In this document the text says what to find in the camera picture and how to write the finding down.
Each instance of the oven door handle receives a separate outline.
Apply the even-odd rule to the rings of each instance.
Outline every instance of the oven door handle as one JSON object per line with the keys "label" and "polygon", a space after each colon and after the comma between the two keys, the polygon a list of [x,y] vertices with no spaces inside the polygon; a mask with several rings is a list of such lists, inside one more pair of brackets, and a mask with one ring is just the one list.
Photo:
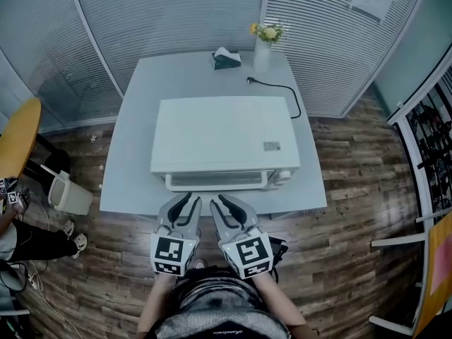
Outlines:
{"label": "oven door handle", "polygon": [[190,185],[177,186],[172,183],[172,175],[165,175],[165,186],[173,192],[190,192],[190,191],[238,191],[243,189],[263,189],[267,186],[267,171],[261,172],[261,181],[255,184],[212,184],[206,186]]}

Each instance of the window blinds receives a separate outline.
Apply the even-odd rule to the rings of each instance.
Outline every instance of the window blinds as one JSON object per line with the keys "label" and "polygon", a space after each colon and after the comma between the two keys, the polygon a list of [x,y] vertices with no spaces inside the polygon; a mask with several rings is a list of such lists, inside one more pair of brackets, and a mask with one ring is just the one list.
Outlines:
{"label": "window blinds", "polygon": [[254,48],[261,0],[80,0],[125,93],[138,60],[159,54]]}
{"label": "window blinds", "polygon": [[340,117],[370,79],[415,0],[395,0],[380,23],[351,0],[268,0],[265,22],[285,33],[273,50],[287,55],[310,115]]}
{"label": "window blinds", "polygon": [[117,115],[121,98],[73,0],[0,0],[0,48],[63,124]]}

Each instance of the flower vase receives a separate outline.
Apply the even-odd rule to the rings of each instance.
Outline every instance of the flower vase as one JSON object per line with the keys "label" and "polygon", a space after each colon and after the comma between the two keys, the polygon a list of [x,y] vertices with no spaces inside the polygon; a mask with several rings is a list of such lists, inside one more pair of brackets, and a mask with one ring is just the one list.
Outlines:
{"label": "flower vase", "polygon": [[270,67],[271,42],[264,42],[259,37],[254,47],[253,68],[257,73],[266,73]]}

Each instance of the trash bin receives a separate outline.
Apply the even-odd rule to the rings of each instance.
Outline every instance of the trash bin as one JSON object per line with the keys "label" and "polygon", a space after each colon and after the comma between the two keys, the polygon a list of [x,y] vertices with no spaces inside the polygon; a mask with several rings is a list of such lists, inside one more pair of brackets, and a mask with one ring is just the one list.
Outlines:
{"label": "trash bin", "polygon": [[74,184],[65,171],[59,174],[41,165],[41,167],[55,176],[49,191],[49,204],[57,211],[87,215],[93,202],[93,194],[88,190]]}

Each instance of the person's leg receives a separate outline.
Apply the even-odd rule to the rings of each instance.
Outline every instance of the person's leg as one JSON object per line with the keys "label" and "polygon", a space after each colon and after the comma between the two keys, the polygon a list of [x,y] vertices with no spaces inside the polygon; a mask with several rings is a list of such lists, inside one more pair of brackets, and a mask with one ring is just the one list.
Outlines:
{"label": "person's leg", "polygon": [[9,261],[52,260],[77,254],[77,245],[63,231],[50,232],[19,220],[13,220],[13,224],[18,239]]}

